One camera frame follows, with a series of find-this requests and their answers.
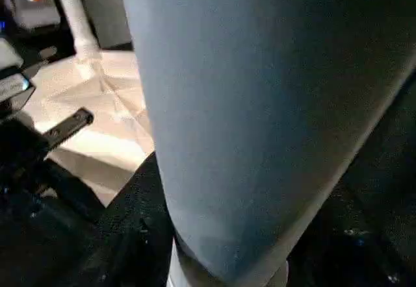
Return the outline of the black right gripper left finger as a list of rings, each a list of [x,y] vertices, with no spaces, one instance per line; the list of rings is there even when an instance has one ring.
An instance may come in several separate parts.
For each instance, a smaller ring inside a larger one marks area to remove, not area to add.
[[[110,202],[98,229],[81,286],[166,286],[174,230],[155,153]]]

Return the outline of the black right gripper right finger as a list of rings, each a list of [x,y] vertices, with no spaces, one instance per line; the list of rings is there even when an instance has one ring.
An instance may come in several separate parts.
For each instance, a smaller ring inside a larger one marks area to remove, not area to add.
[[[415,172],[347,173],[289,255],[289,286],[414,286]]]

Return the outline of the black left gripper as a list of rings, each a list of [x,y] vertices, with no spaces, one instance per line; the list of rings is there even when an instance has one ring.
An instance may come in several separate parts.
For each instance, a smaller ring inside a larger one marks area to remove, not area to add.
[[[36,85],[23,68],[24,60],[9,39],[1,38],[1,157],[46,155],[81,129],[94,115],[85,107],[41,133],[23,107]],[[25,216],[52,208],[58,220],[72,218],[96,225],[105,206],[79,177],[51,159],[8,160],[1,163],[1,225],[17,223]]]

